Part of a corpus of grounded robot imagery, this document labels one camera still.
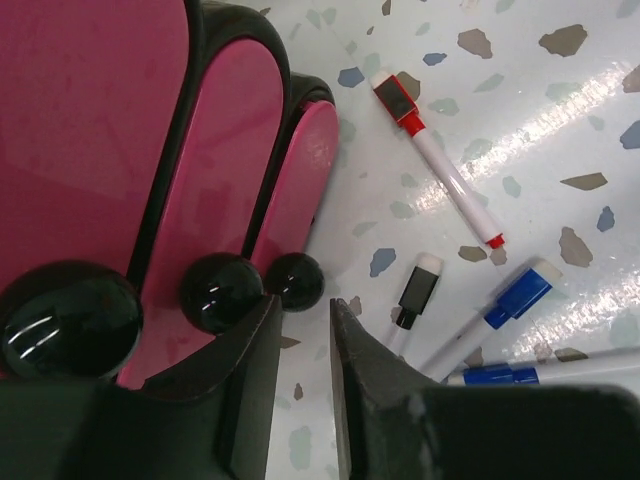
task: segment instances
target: terrazzo floor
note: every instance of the terrazzo floor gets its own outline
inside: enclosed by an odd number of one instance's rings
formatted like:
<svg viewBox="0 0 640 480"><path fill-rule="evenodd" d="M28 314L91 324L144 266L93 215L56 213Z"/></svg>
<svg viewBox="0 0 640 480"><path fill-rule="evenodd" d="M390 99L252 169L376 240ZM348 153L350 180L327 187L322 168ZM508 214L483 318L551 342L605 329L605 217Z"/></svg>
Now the terrazzo floor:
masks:
<svg viewBox="0 0 640 480"><path fill-rule="evenodd" d="M640 343L640 0L245 0L332 88L341 150L308 253L327 290L285 319L267 478L337 479L328 299L384 340L420 252L445 260L421 359L534 257L564 277L469 359L567 361ZM503 225L489 252L372 94L399 74ZM640 393L638 382L637 393Z"/></svg>

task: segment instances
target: red marker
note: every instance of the red marker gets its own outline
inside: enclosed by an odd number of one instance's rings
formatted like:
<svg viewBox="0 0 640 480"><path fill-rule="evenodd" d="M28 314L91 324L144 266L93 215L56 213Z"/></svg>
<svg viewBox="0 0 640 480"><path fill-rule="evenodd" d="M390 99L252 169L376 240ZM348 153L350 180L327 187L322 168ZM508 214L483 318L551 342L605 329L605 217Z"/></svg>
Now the red marker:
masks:
<svg viewBox="0 0 640 480"><path fill-rule="evenodd" d="M480 240L494 249L504 245L502 229L433 139L420 118L418 107L398 79L387 72L380 72L371 79L371 84L396 123L411 135L413 143Z"/></svg>

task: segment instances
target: marker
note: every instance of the marker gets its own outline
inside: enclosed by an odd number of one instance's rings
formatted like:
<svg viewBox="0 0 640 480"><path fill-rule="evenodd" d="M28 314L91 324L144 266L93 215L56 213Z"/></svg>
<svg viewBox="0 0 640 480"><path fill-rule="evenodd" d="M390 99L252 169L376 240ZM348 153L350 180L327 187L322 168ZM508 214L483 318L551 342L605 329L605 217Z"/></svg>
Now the marker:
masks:
<svg viewBox="0 0 640 480"><path fill-rule="evenodd" d="M395 332L388 347L396 355L402 353L409 339L411 327L413 327L418 315L422 315L424 312L442 274L443 264L441 258L429 253L423 253L418 257L416 266L413 268L411 277L409 277L398 302L402 310L395 321L397 328L394 328Z"/></svg>
<svg viewBox="0 0 640 480"><path fill-rule="evenodd" d="M495 330L511 318L520 318L535 305L561 277L562 272L556 267L546 260L538 260L496 299L495 306L482 319L467 324L428 359L420 371L441 382Z"/></svg>
<svg viewBox="0 0 640 480"><path fill-rule="evenodd" d="M396 123L411 135L413 143L480 240L493 249L504 245L502 229L433 139L420 118L418 107L398 79L387 72L379 72L371 79L371 84Z"/></svg>
<svg viewBox="0 0 640 480"><path fill-rule="evenodd" d="M624 374L640 372L640 350L614 352L607 355L553 362L536 366L492 365L470 368L449 375L448 385L537 385L564 383L620 383Z"/></svg>

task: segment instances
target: pink panel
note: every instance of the pink panel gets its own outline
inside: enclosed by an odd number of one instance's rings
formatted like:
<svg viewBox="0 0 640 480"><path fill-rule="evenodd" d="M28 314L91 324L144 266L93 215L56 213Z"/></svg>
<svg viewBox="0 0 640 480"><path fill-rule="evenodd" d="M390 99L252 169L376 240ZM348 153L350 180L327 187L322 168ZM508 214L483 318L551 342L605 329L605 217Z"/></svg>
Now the pink panel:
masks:
<svg viewBox="0 0 640 480"><path fill-rule="evenodd" d="M282 117L282 78L271 53L234 42L209 67L142 292L145 327L119 383L144 380L212 341L183 317L185 270L215 252L240 253Z"/></svg>
<svg viewBox="0 0 640 480"><path fill-rule="evenodd" d="M0 289L43 263L125 272L182 85L182 0L0 2Z"/></svg>
<svg viewBox="0 0 640 480"><path fill-rule="evenodd" d="M338 136L335 107L325 101L309 104L293 134L251 257L263 276L276 258L304 251Z"/></svg>

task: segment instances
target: shiny black ball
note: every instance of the shiny black ball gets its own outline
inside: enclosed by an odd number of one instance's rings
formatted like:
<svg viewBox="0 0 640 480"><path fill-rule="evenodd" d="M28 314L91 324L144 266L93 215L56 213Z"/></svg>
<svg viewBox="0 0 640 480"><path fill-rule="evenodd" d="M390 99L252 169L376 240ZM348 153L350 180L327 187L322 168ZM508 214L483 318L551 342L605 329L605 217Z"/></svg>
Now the shiny black ball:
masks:
<svg viewBox="0 0 640 480"><path fill-rule="evenodd" d="M198 260L180 286L180 304L200 330L220 335L236 325L262 299L262 279L247 260L216 253Z"/></svg>
<svg viewBox="0 0 640 480"><path fill-rule="evenodd" d="M267 292L280 295L285 312L301 312L322 297L324 275L318 262L309 255L289 253L269 267L264 285Z"/></svg>
<svg viewBox="0 0 640 480"><path fill-rule="evenodd" d="M100 265L65 261L37 268L0 294L2 360L28 379L110 377L142 332L133 287Z"/></svg>

